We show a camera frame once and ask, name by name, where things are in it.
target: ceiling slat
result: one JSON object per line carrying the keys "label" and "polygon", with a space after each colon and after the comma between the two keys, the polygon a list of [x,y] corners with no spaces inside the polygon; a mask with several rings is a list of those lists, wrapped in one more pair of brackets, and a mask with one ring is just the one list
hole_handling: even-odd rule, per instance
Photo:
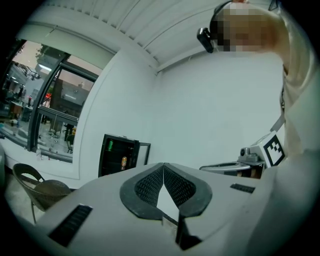
{"label": "ceiling slat", "polygon": [[90,15],[95,2],[95,0],[84,0],[82,4],[82,12],[86,15]]}
{"label": "ceiling slat", "polygon": [[172,39],[179,38],[181,37],[181,35],[188,34],[189,40],[193,40],[195,42],[198,29],[207,26],[208,20],[212,15],[211,10],[208,10],[206,12],[207,13],[201,13],[202,15],[199,14],[198,16],[190,17],[163,33],[147,49],[149,52],[151,52],[151,56],[157,56],[163,50],[168,51],[169,49],[172,49]]}
{"label": "ceiling slat", "polygon": [[84,0],[76,0],[74,5],[74,10],[81,13],[83,5],[84,5]]}
{"label": "ceiling slat", "polygon": [[69,0],[61,0],[61,7],[68,8]]}
{"label": "ceiling slat", "polygon": [[140,31],[143,31],[145,27],[148,26],[150,21],[180,1],[181,0],[156,0],[140,14],[125,34],[132,39],[136,38]]}
{"label": "ceiling slat", "polygon": [[141,0],[134,0],[134,2],[131,4],[130,8],[126,11],[125,15],[121,17],[118,25],[116,26],[116,29],[119,30],[122,23],[125,21],[125,19],[128,17],[129,13],[136,7],[136,5],[140,2]]}
{"label": "ceiling slat", "polygon": [[105,4],[102,7],[102,11],[99,16],[99,20],[108,23],[109,17],[116,7],[118,0],[104,0]]}
{"label": "ceiling slat", "polygon": [[58,4],[58,2],[56,0],[49,0],[48,1],[48,6],[55,6],[57,4]]}
{"label": "ceiling slat", "polygon": [[140,17],[141,13],[146,10],[151,4],[156,0],[140,0],[136,6],[129,12],[127,17],[123,20],[122,24],[119,26],[119,30],[126,33],[132,24]]}
{"label": "ceiling slat", "polygon": [[91,16],[96,19],[99,19],[100,14],[101,14],[102,10],[104,9],[105,4],[106,4],[106,0],[96,0],[94,8],[91,12]]}
{"label": "ceiling slat", "polygon": [[74,10],[75,9],[75,5],[76,5],[76,0],[69,0],[68,1],[68,5],[67,5],[67,9]]}
{"label": "ceiling slat", "polygon": [[170,40],[163,44],[163,47],[160,48],[155,58],[162,64],[184,52],[201,46],[197,40],[198,27],[199,25],[195,24],[190,27],[190,30],[186,29],[175,34]]}
{"label": "ceiling slat", "polygon": [[54,5],[57,6],[57,7],[60,7],[61,6],[61,0],[56,0]]}
{"label": "ceiling slat", "polygon": [[121,22],[122,17],[125,17],[128,11],[131,9],[133,2],[135,2],[135,0],[119,0],[118,4],[112,11],[108,23],[112,27],[116,28]]}
{"label": "ceiling slat", "polygon": [[193,4],[192,2],[189,2],[190,3],[189,5],[188,3],[186,3],[187,7],[185,7],[184,10],[181,9],[181,4],[177,4],[175,8],[172,8],[166,13],[163,13],[163,15],[159,16],[157,19],[154,19],[153,22],[148,26],[148,28],[143,31],[144,35],[141,35],[140,37],[137,36],[136,40],[143,43],[143,48],[146,49],[163,33],[170,31],[173,27],[175,27],[179,23],[183,23],[185,20],[189,19],[190,17],[197,16],[197,15],[198,17],[200,17],[199,15],[201,13],[207,12],[207,11],[210,11],[212,15],[216,7],[216,4],[212,4],[213,2],[212,0],[203,1],[203,2],[204,4],[206,4],[206,6],[201,6],[201,5],[194,6],[194,2]]}

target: floor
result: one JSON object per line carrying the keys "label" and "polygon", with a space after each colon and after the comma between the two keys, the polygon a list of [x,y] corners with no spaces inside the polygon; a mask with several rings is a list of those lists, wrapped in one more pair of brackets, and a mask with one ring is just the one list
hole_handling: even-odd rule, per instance
{"label": "floor", "polygon": [[[31,201],[25,190],[16,180],[12,174],[5,174],[6,189],[4,197],[10,206],[12,212],[24,218],[28,222],[34,224],[34,219],[31,211]],[[38,220],[44,214],[43,211],[39,210],[36,206],[34,207],[35,219]]]}

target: person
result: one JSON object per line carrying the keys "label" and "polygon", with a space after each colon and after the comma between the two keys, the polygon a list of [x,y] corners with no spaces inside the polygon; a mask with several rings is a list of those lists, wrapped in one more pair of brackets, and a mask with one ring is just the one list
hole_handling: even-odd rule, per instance
{"label": "person", "polygon": [[67,123],[65,127],[66,127],[66,129],[65,129],[65,134],[64,134],[64,141],[67,140],[67,137],[69,135],[73,134],[74,126],[72,124]]}
{"label": "person", "polygon": [[24,91],[24,87],[23,87],[23,86],[20,86],[20,90],[19,90],[18,95],[17,95],[17,97],[16,97],[17,100],[18,100],[18,102],[20,102],[20,100],[21,100],[23,91]]}
{"label": "person", "polygon": [[227,1],[218,6],[209,27],[209,38],[222,51],[273,52],[283,63],[280,94],[284,119],[284,152],[302,153],[301,140],[286,115],[319,68],[319,60],[302,28],[279,4],[278,13],[254,6],[245,0]]}

